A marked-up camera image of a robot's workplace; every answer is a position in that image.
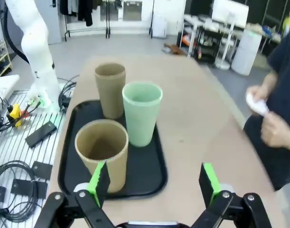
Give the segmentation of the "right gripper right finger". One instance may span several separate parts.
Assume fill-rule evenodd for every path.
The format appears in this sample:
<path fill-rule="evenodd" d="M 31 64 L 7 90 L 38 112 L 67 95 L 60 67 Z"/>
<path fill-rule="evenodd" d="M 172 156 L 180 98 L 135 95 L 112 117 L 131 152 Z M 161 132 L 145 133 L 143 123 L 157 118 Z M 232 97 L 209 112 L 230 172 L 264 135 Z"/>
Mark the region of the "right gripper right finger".
<path fill-rule="evenodd" d="M 237 228 L 271 227 L 261 197 L 254 192 L 239 197 L 221 189 L 212 164 L 202 163 L 199 185 L 206 209 L 191 227 L 217 228 L 223 220 L 233 221 Z"/>

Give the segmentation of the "person's right hand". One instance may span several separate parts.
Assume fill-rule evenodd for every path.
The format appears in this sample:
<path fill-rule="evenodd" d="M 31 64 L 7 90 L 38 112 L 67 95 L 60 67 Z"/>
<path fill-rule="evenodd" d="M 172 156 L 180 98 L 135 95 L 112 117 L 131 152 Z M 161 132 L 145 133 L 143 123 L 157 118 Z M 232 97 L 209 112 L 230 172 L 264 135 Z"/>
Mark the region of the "person's right hand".
<path fill-rule="evenodd" d="M 253 85 L 247 88 L 246 95 L 252 95 L 254 101 L 266 100 L 269 96 L 269 90 L 265 86 Z"/>

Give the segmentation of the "person's left hand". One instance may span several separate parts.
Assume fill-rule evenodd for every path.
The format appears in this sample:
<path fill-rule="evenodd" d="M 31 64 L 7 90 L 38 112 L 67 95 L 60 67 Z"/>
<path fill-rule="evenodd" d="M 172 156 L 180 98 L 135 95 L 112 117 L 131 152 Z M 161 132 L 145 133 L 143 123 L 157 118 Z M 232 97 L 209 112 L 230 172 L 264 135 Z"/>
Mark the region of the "person's left hand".
<path fill-rule="evenodd" d="M 277 114 L 268 112 L 263 118 L 261 139 L 269 147 L 290 150 L 290 126 Z"/>

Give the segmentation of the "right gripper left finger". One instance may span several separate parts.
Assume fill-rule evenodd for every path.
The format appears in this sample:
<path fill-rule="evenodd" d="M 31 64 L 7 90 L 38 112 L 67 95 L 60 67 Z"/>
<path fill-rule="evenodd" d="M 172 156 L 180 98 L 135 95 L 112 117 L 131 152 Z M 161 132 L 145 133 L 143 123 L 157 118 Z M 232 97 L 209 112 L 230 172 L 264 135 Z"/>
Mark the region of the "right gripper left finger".
<path fill-rule="evenodd" d="M 44 204 L 36 221 L 36 228 L 69 228 L 75 219 L 85 219 L 89 228 L 113 228 L 102 209 L 110 177 L 106 163 L 96 167 L 86 190 L 72 194 L 52 192 Z"/>

